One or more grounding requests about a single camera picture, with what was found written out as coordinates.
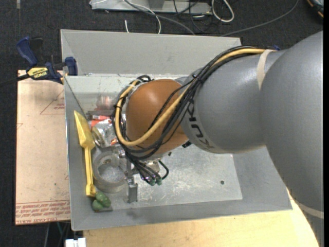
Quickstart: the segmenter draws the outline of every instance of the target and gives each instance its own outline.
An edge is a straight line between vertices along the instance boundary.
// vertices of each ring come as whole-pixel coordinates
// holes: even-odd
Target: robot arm
[[[182,86],[141,83],[128,97],[120,142],[134,160],[161,157],[187,139],[212,153],[266,146],[291,195],[323,219],[323,32],[267,58],[263,52],[225,52]]]

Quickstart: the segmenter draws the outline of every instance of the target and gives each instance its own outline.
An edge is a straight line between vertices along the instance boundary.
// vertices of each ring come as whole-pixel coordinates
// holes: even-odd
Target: yellow spatula
[[[87,176],[86,195],[88,197],[94,197],[96,194],[96,188],[93,181],[91,150],[95,147],[95,143],[87,120],[77,111],[74,111],[74,116],[78,128],[80,146],[84,148],[85,154]]]

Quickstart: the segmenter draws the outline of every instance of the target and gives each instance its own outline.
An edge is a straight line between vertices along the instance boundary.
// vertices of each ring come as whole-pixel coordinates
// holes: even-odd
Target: black carpet
[[[88,2],[89,0],[21,0],[20,9],[17,9],[17,0],[0,0],[0,82],[14,78],[18,69],[28,66],[15,48],[17,41],[25,36],[43,37],[45,59],[50,60],[50,56],[54,55],[55,62],[60,62],[60,29],[125,32],[124,20],[127,20],[130,32],[155,33],[157,30],[156,20],[152,16],[141,12],[94,12]],[[193,27],[188,16],[163,15],[187,25],[197,35],[221,36],[274,19],[287,12],[296,0],[231,2],[235,13],[234,21],[229,24],[215,21],[207,33],[200,33]],[[161,24],[162,33],[188,34],[184,28],[166,20],[162,20]],[[200,29],[205,28],[201,22],[196,21],[195,24]],[[243,45],[276,45],[286,49],[320,30],[323,30],[323,22],[310,10],[305,0],[299,0],[296,8],[278,21],[232,36],[240,37]],[[16,84],[0,88],[0,246],[43,246],[47,224],[14,225],[16,100]],[[51,232],[50,237],[53,237],[52,242],[56,242],[56,246],[56,233]]]

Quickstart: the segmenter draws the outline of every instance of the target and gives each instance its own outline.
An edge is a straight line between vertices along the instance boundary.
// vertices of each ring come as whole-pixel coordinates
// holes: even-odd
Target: cable bundle
[[[166,174],[161,177],[159,173],[151,169],[146,165],[144,160],[150,158],[152,155],[156,153],[156,151],[160,148],[161,145],[165,144],[170,140],[181,121],[183,120],[187,107],[190,101],[194,98],[197,90],[202,86],[202,84],[210,77],[210,75],[216,71],[219,67],[224,65],[225,63],[232,61],[234,59],[248,56],[261,54],[265,51],[265,49],[249,47],[249,46],[238,46],[232,49],[229,49],[218,56],[216,56],[212,61],[210,61],[206,66],[204,66],[197,74],[194,74],[190,81],[176,89],[171,95],[168,97],[157,116],[154,118],[151,123],[149,130],[139,139],[137,140],[129,140],[125,133],[125,123],[122,120],[122,107],[128,97],[129,92],[140,83],[147,83],[151,81],[151,78],[147,75],[143,75],[138,77],[136,80],[130,83],[128,87],[120,94],[117,104],[115,105],[115,111],[113,114],[113,119],[115,121],[115,133],[119,140],[120,145],[125,150],[125,155],[127,159],[132,162],[136,169],[141,174],[143,180],[147,181],[149,184],[153,185],[159,181],[161,181],[167,177],[169,170],[168,168],[161,162],[160,164],[166,169]],[[172,99],[172,97],[178,91],[182,91],[179,97],[168,107],[168,109],[163,113],[164,109],[167,107],[168,103]],[[140,144],[149,138],[154,131],[156,131],[159,126],[169,117],[165,127],[161,133],[159,139],[153,142],[148,147],[141,147]],[[165,139],[168,133],[174,129],[169,138]]]

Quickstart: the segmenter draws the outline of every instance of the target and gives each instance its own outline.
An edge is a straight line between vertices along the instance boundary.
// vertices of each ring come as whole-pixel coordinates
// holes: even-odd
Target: yellow cable
[[[227,58],[236,56],[236,55],[240,55],[240,54],[249,54],[249,53],[254,53],[254,54],[261,54],[263,53],[265,50],[264,49],[257,49],[257,48],[243,48],[243,49],[238,49],[236,51],[232,51],[224,56],[222,56],[221,58],[219,58],[211,67],[213,67],[214,65],[216,65],[217,63],[226,60]]]
[[[241,55],[241,54],[250,54],[250,53],[253,53],[253,54],[261,54],[263,53],[265,50],[264,49],[256,49],[256,48],[244,48],[244,49],[238,49],[238,50],[235,50],[235,51],[232,51],[224,56],[222,56],[221,58],[219,58],[213,65],[212,67],[227,59],[227,58],[230,58],[230,57],[233,57],[233,56],[236,56],[236,55]],[[116,107],[116,113],[115,113],[115,129],[116,129],[116,132],[117,132],[117,137],[118,139],[120,140],[120,142],[125,145],[125,146],[138,146],[139,144],[141,144],[142,142],[144,142],[146,139],[148,139],[154,132],[156,129],[159,128],[159,126],[163,123],[163,121],[169,116],[169,114],[177,107],[178,103],[180,102],[180,100],[183,98],[185,92],[188,90],[188,88],[190,87],[187,87],[183,93],[172,103],[172,105],[164,112],[164,114],[157,120],[157,122],[142,136],[140,137],[139,139],[137,140],[134,140],[134,141],[127,141],[123,138],[122,134],[121,134],[121,131],[120,131],[120,125],[119,125],[119,115],[120,115],[120,107],[121,107],[121,104],[122,104],[122,98],[124,98],[130,91],[131,89],[136,85],[136,83],[138,82],[138,80],[134,81],[132,83],[132,85],[130,87],[128,87],[127,90],[125,90],[119,97],[119,101],[117,103],[117,107]]]
[[[180,100],[183,98],[184,93],[187,91],[189,87],[187,87],[183,93],[173,102],[172,105],[169,106],[169,108],[164,112],[164,114],[161,115],[161,117],[157,120],[157,122],[139,139],[135,141],[127,141],[123,138],[121,132],[120,132],[120,127],[119,127],[119,114],[120,114],[120,108],[116,108],[116,114],[115,114],[115,129],[117,132],[117,137],[120,140],[120,142],[125,145],[125,146],[137,146],[144,142],[146,139],[148,139],[156,129],[159,128],[159,126],[163,123],[163,121],[170,115],[170,113],[177,107],[178,103]],[[118,101],[117,106],[120,107],[122,103],[121,97],[124,97],[124,95],[120,96],[120,99]]]

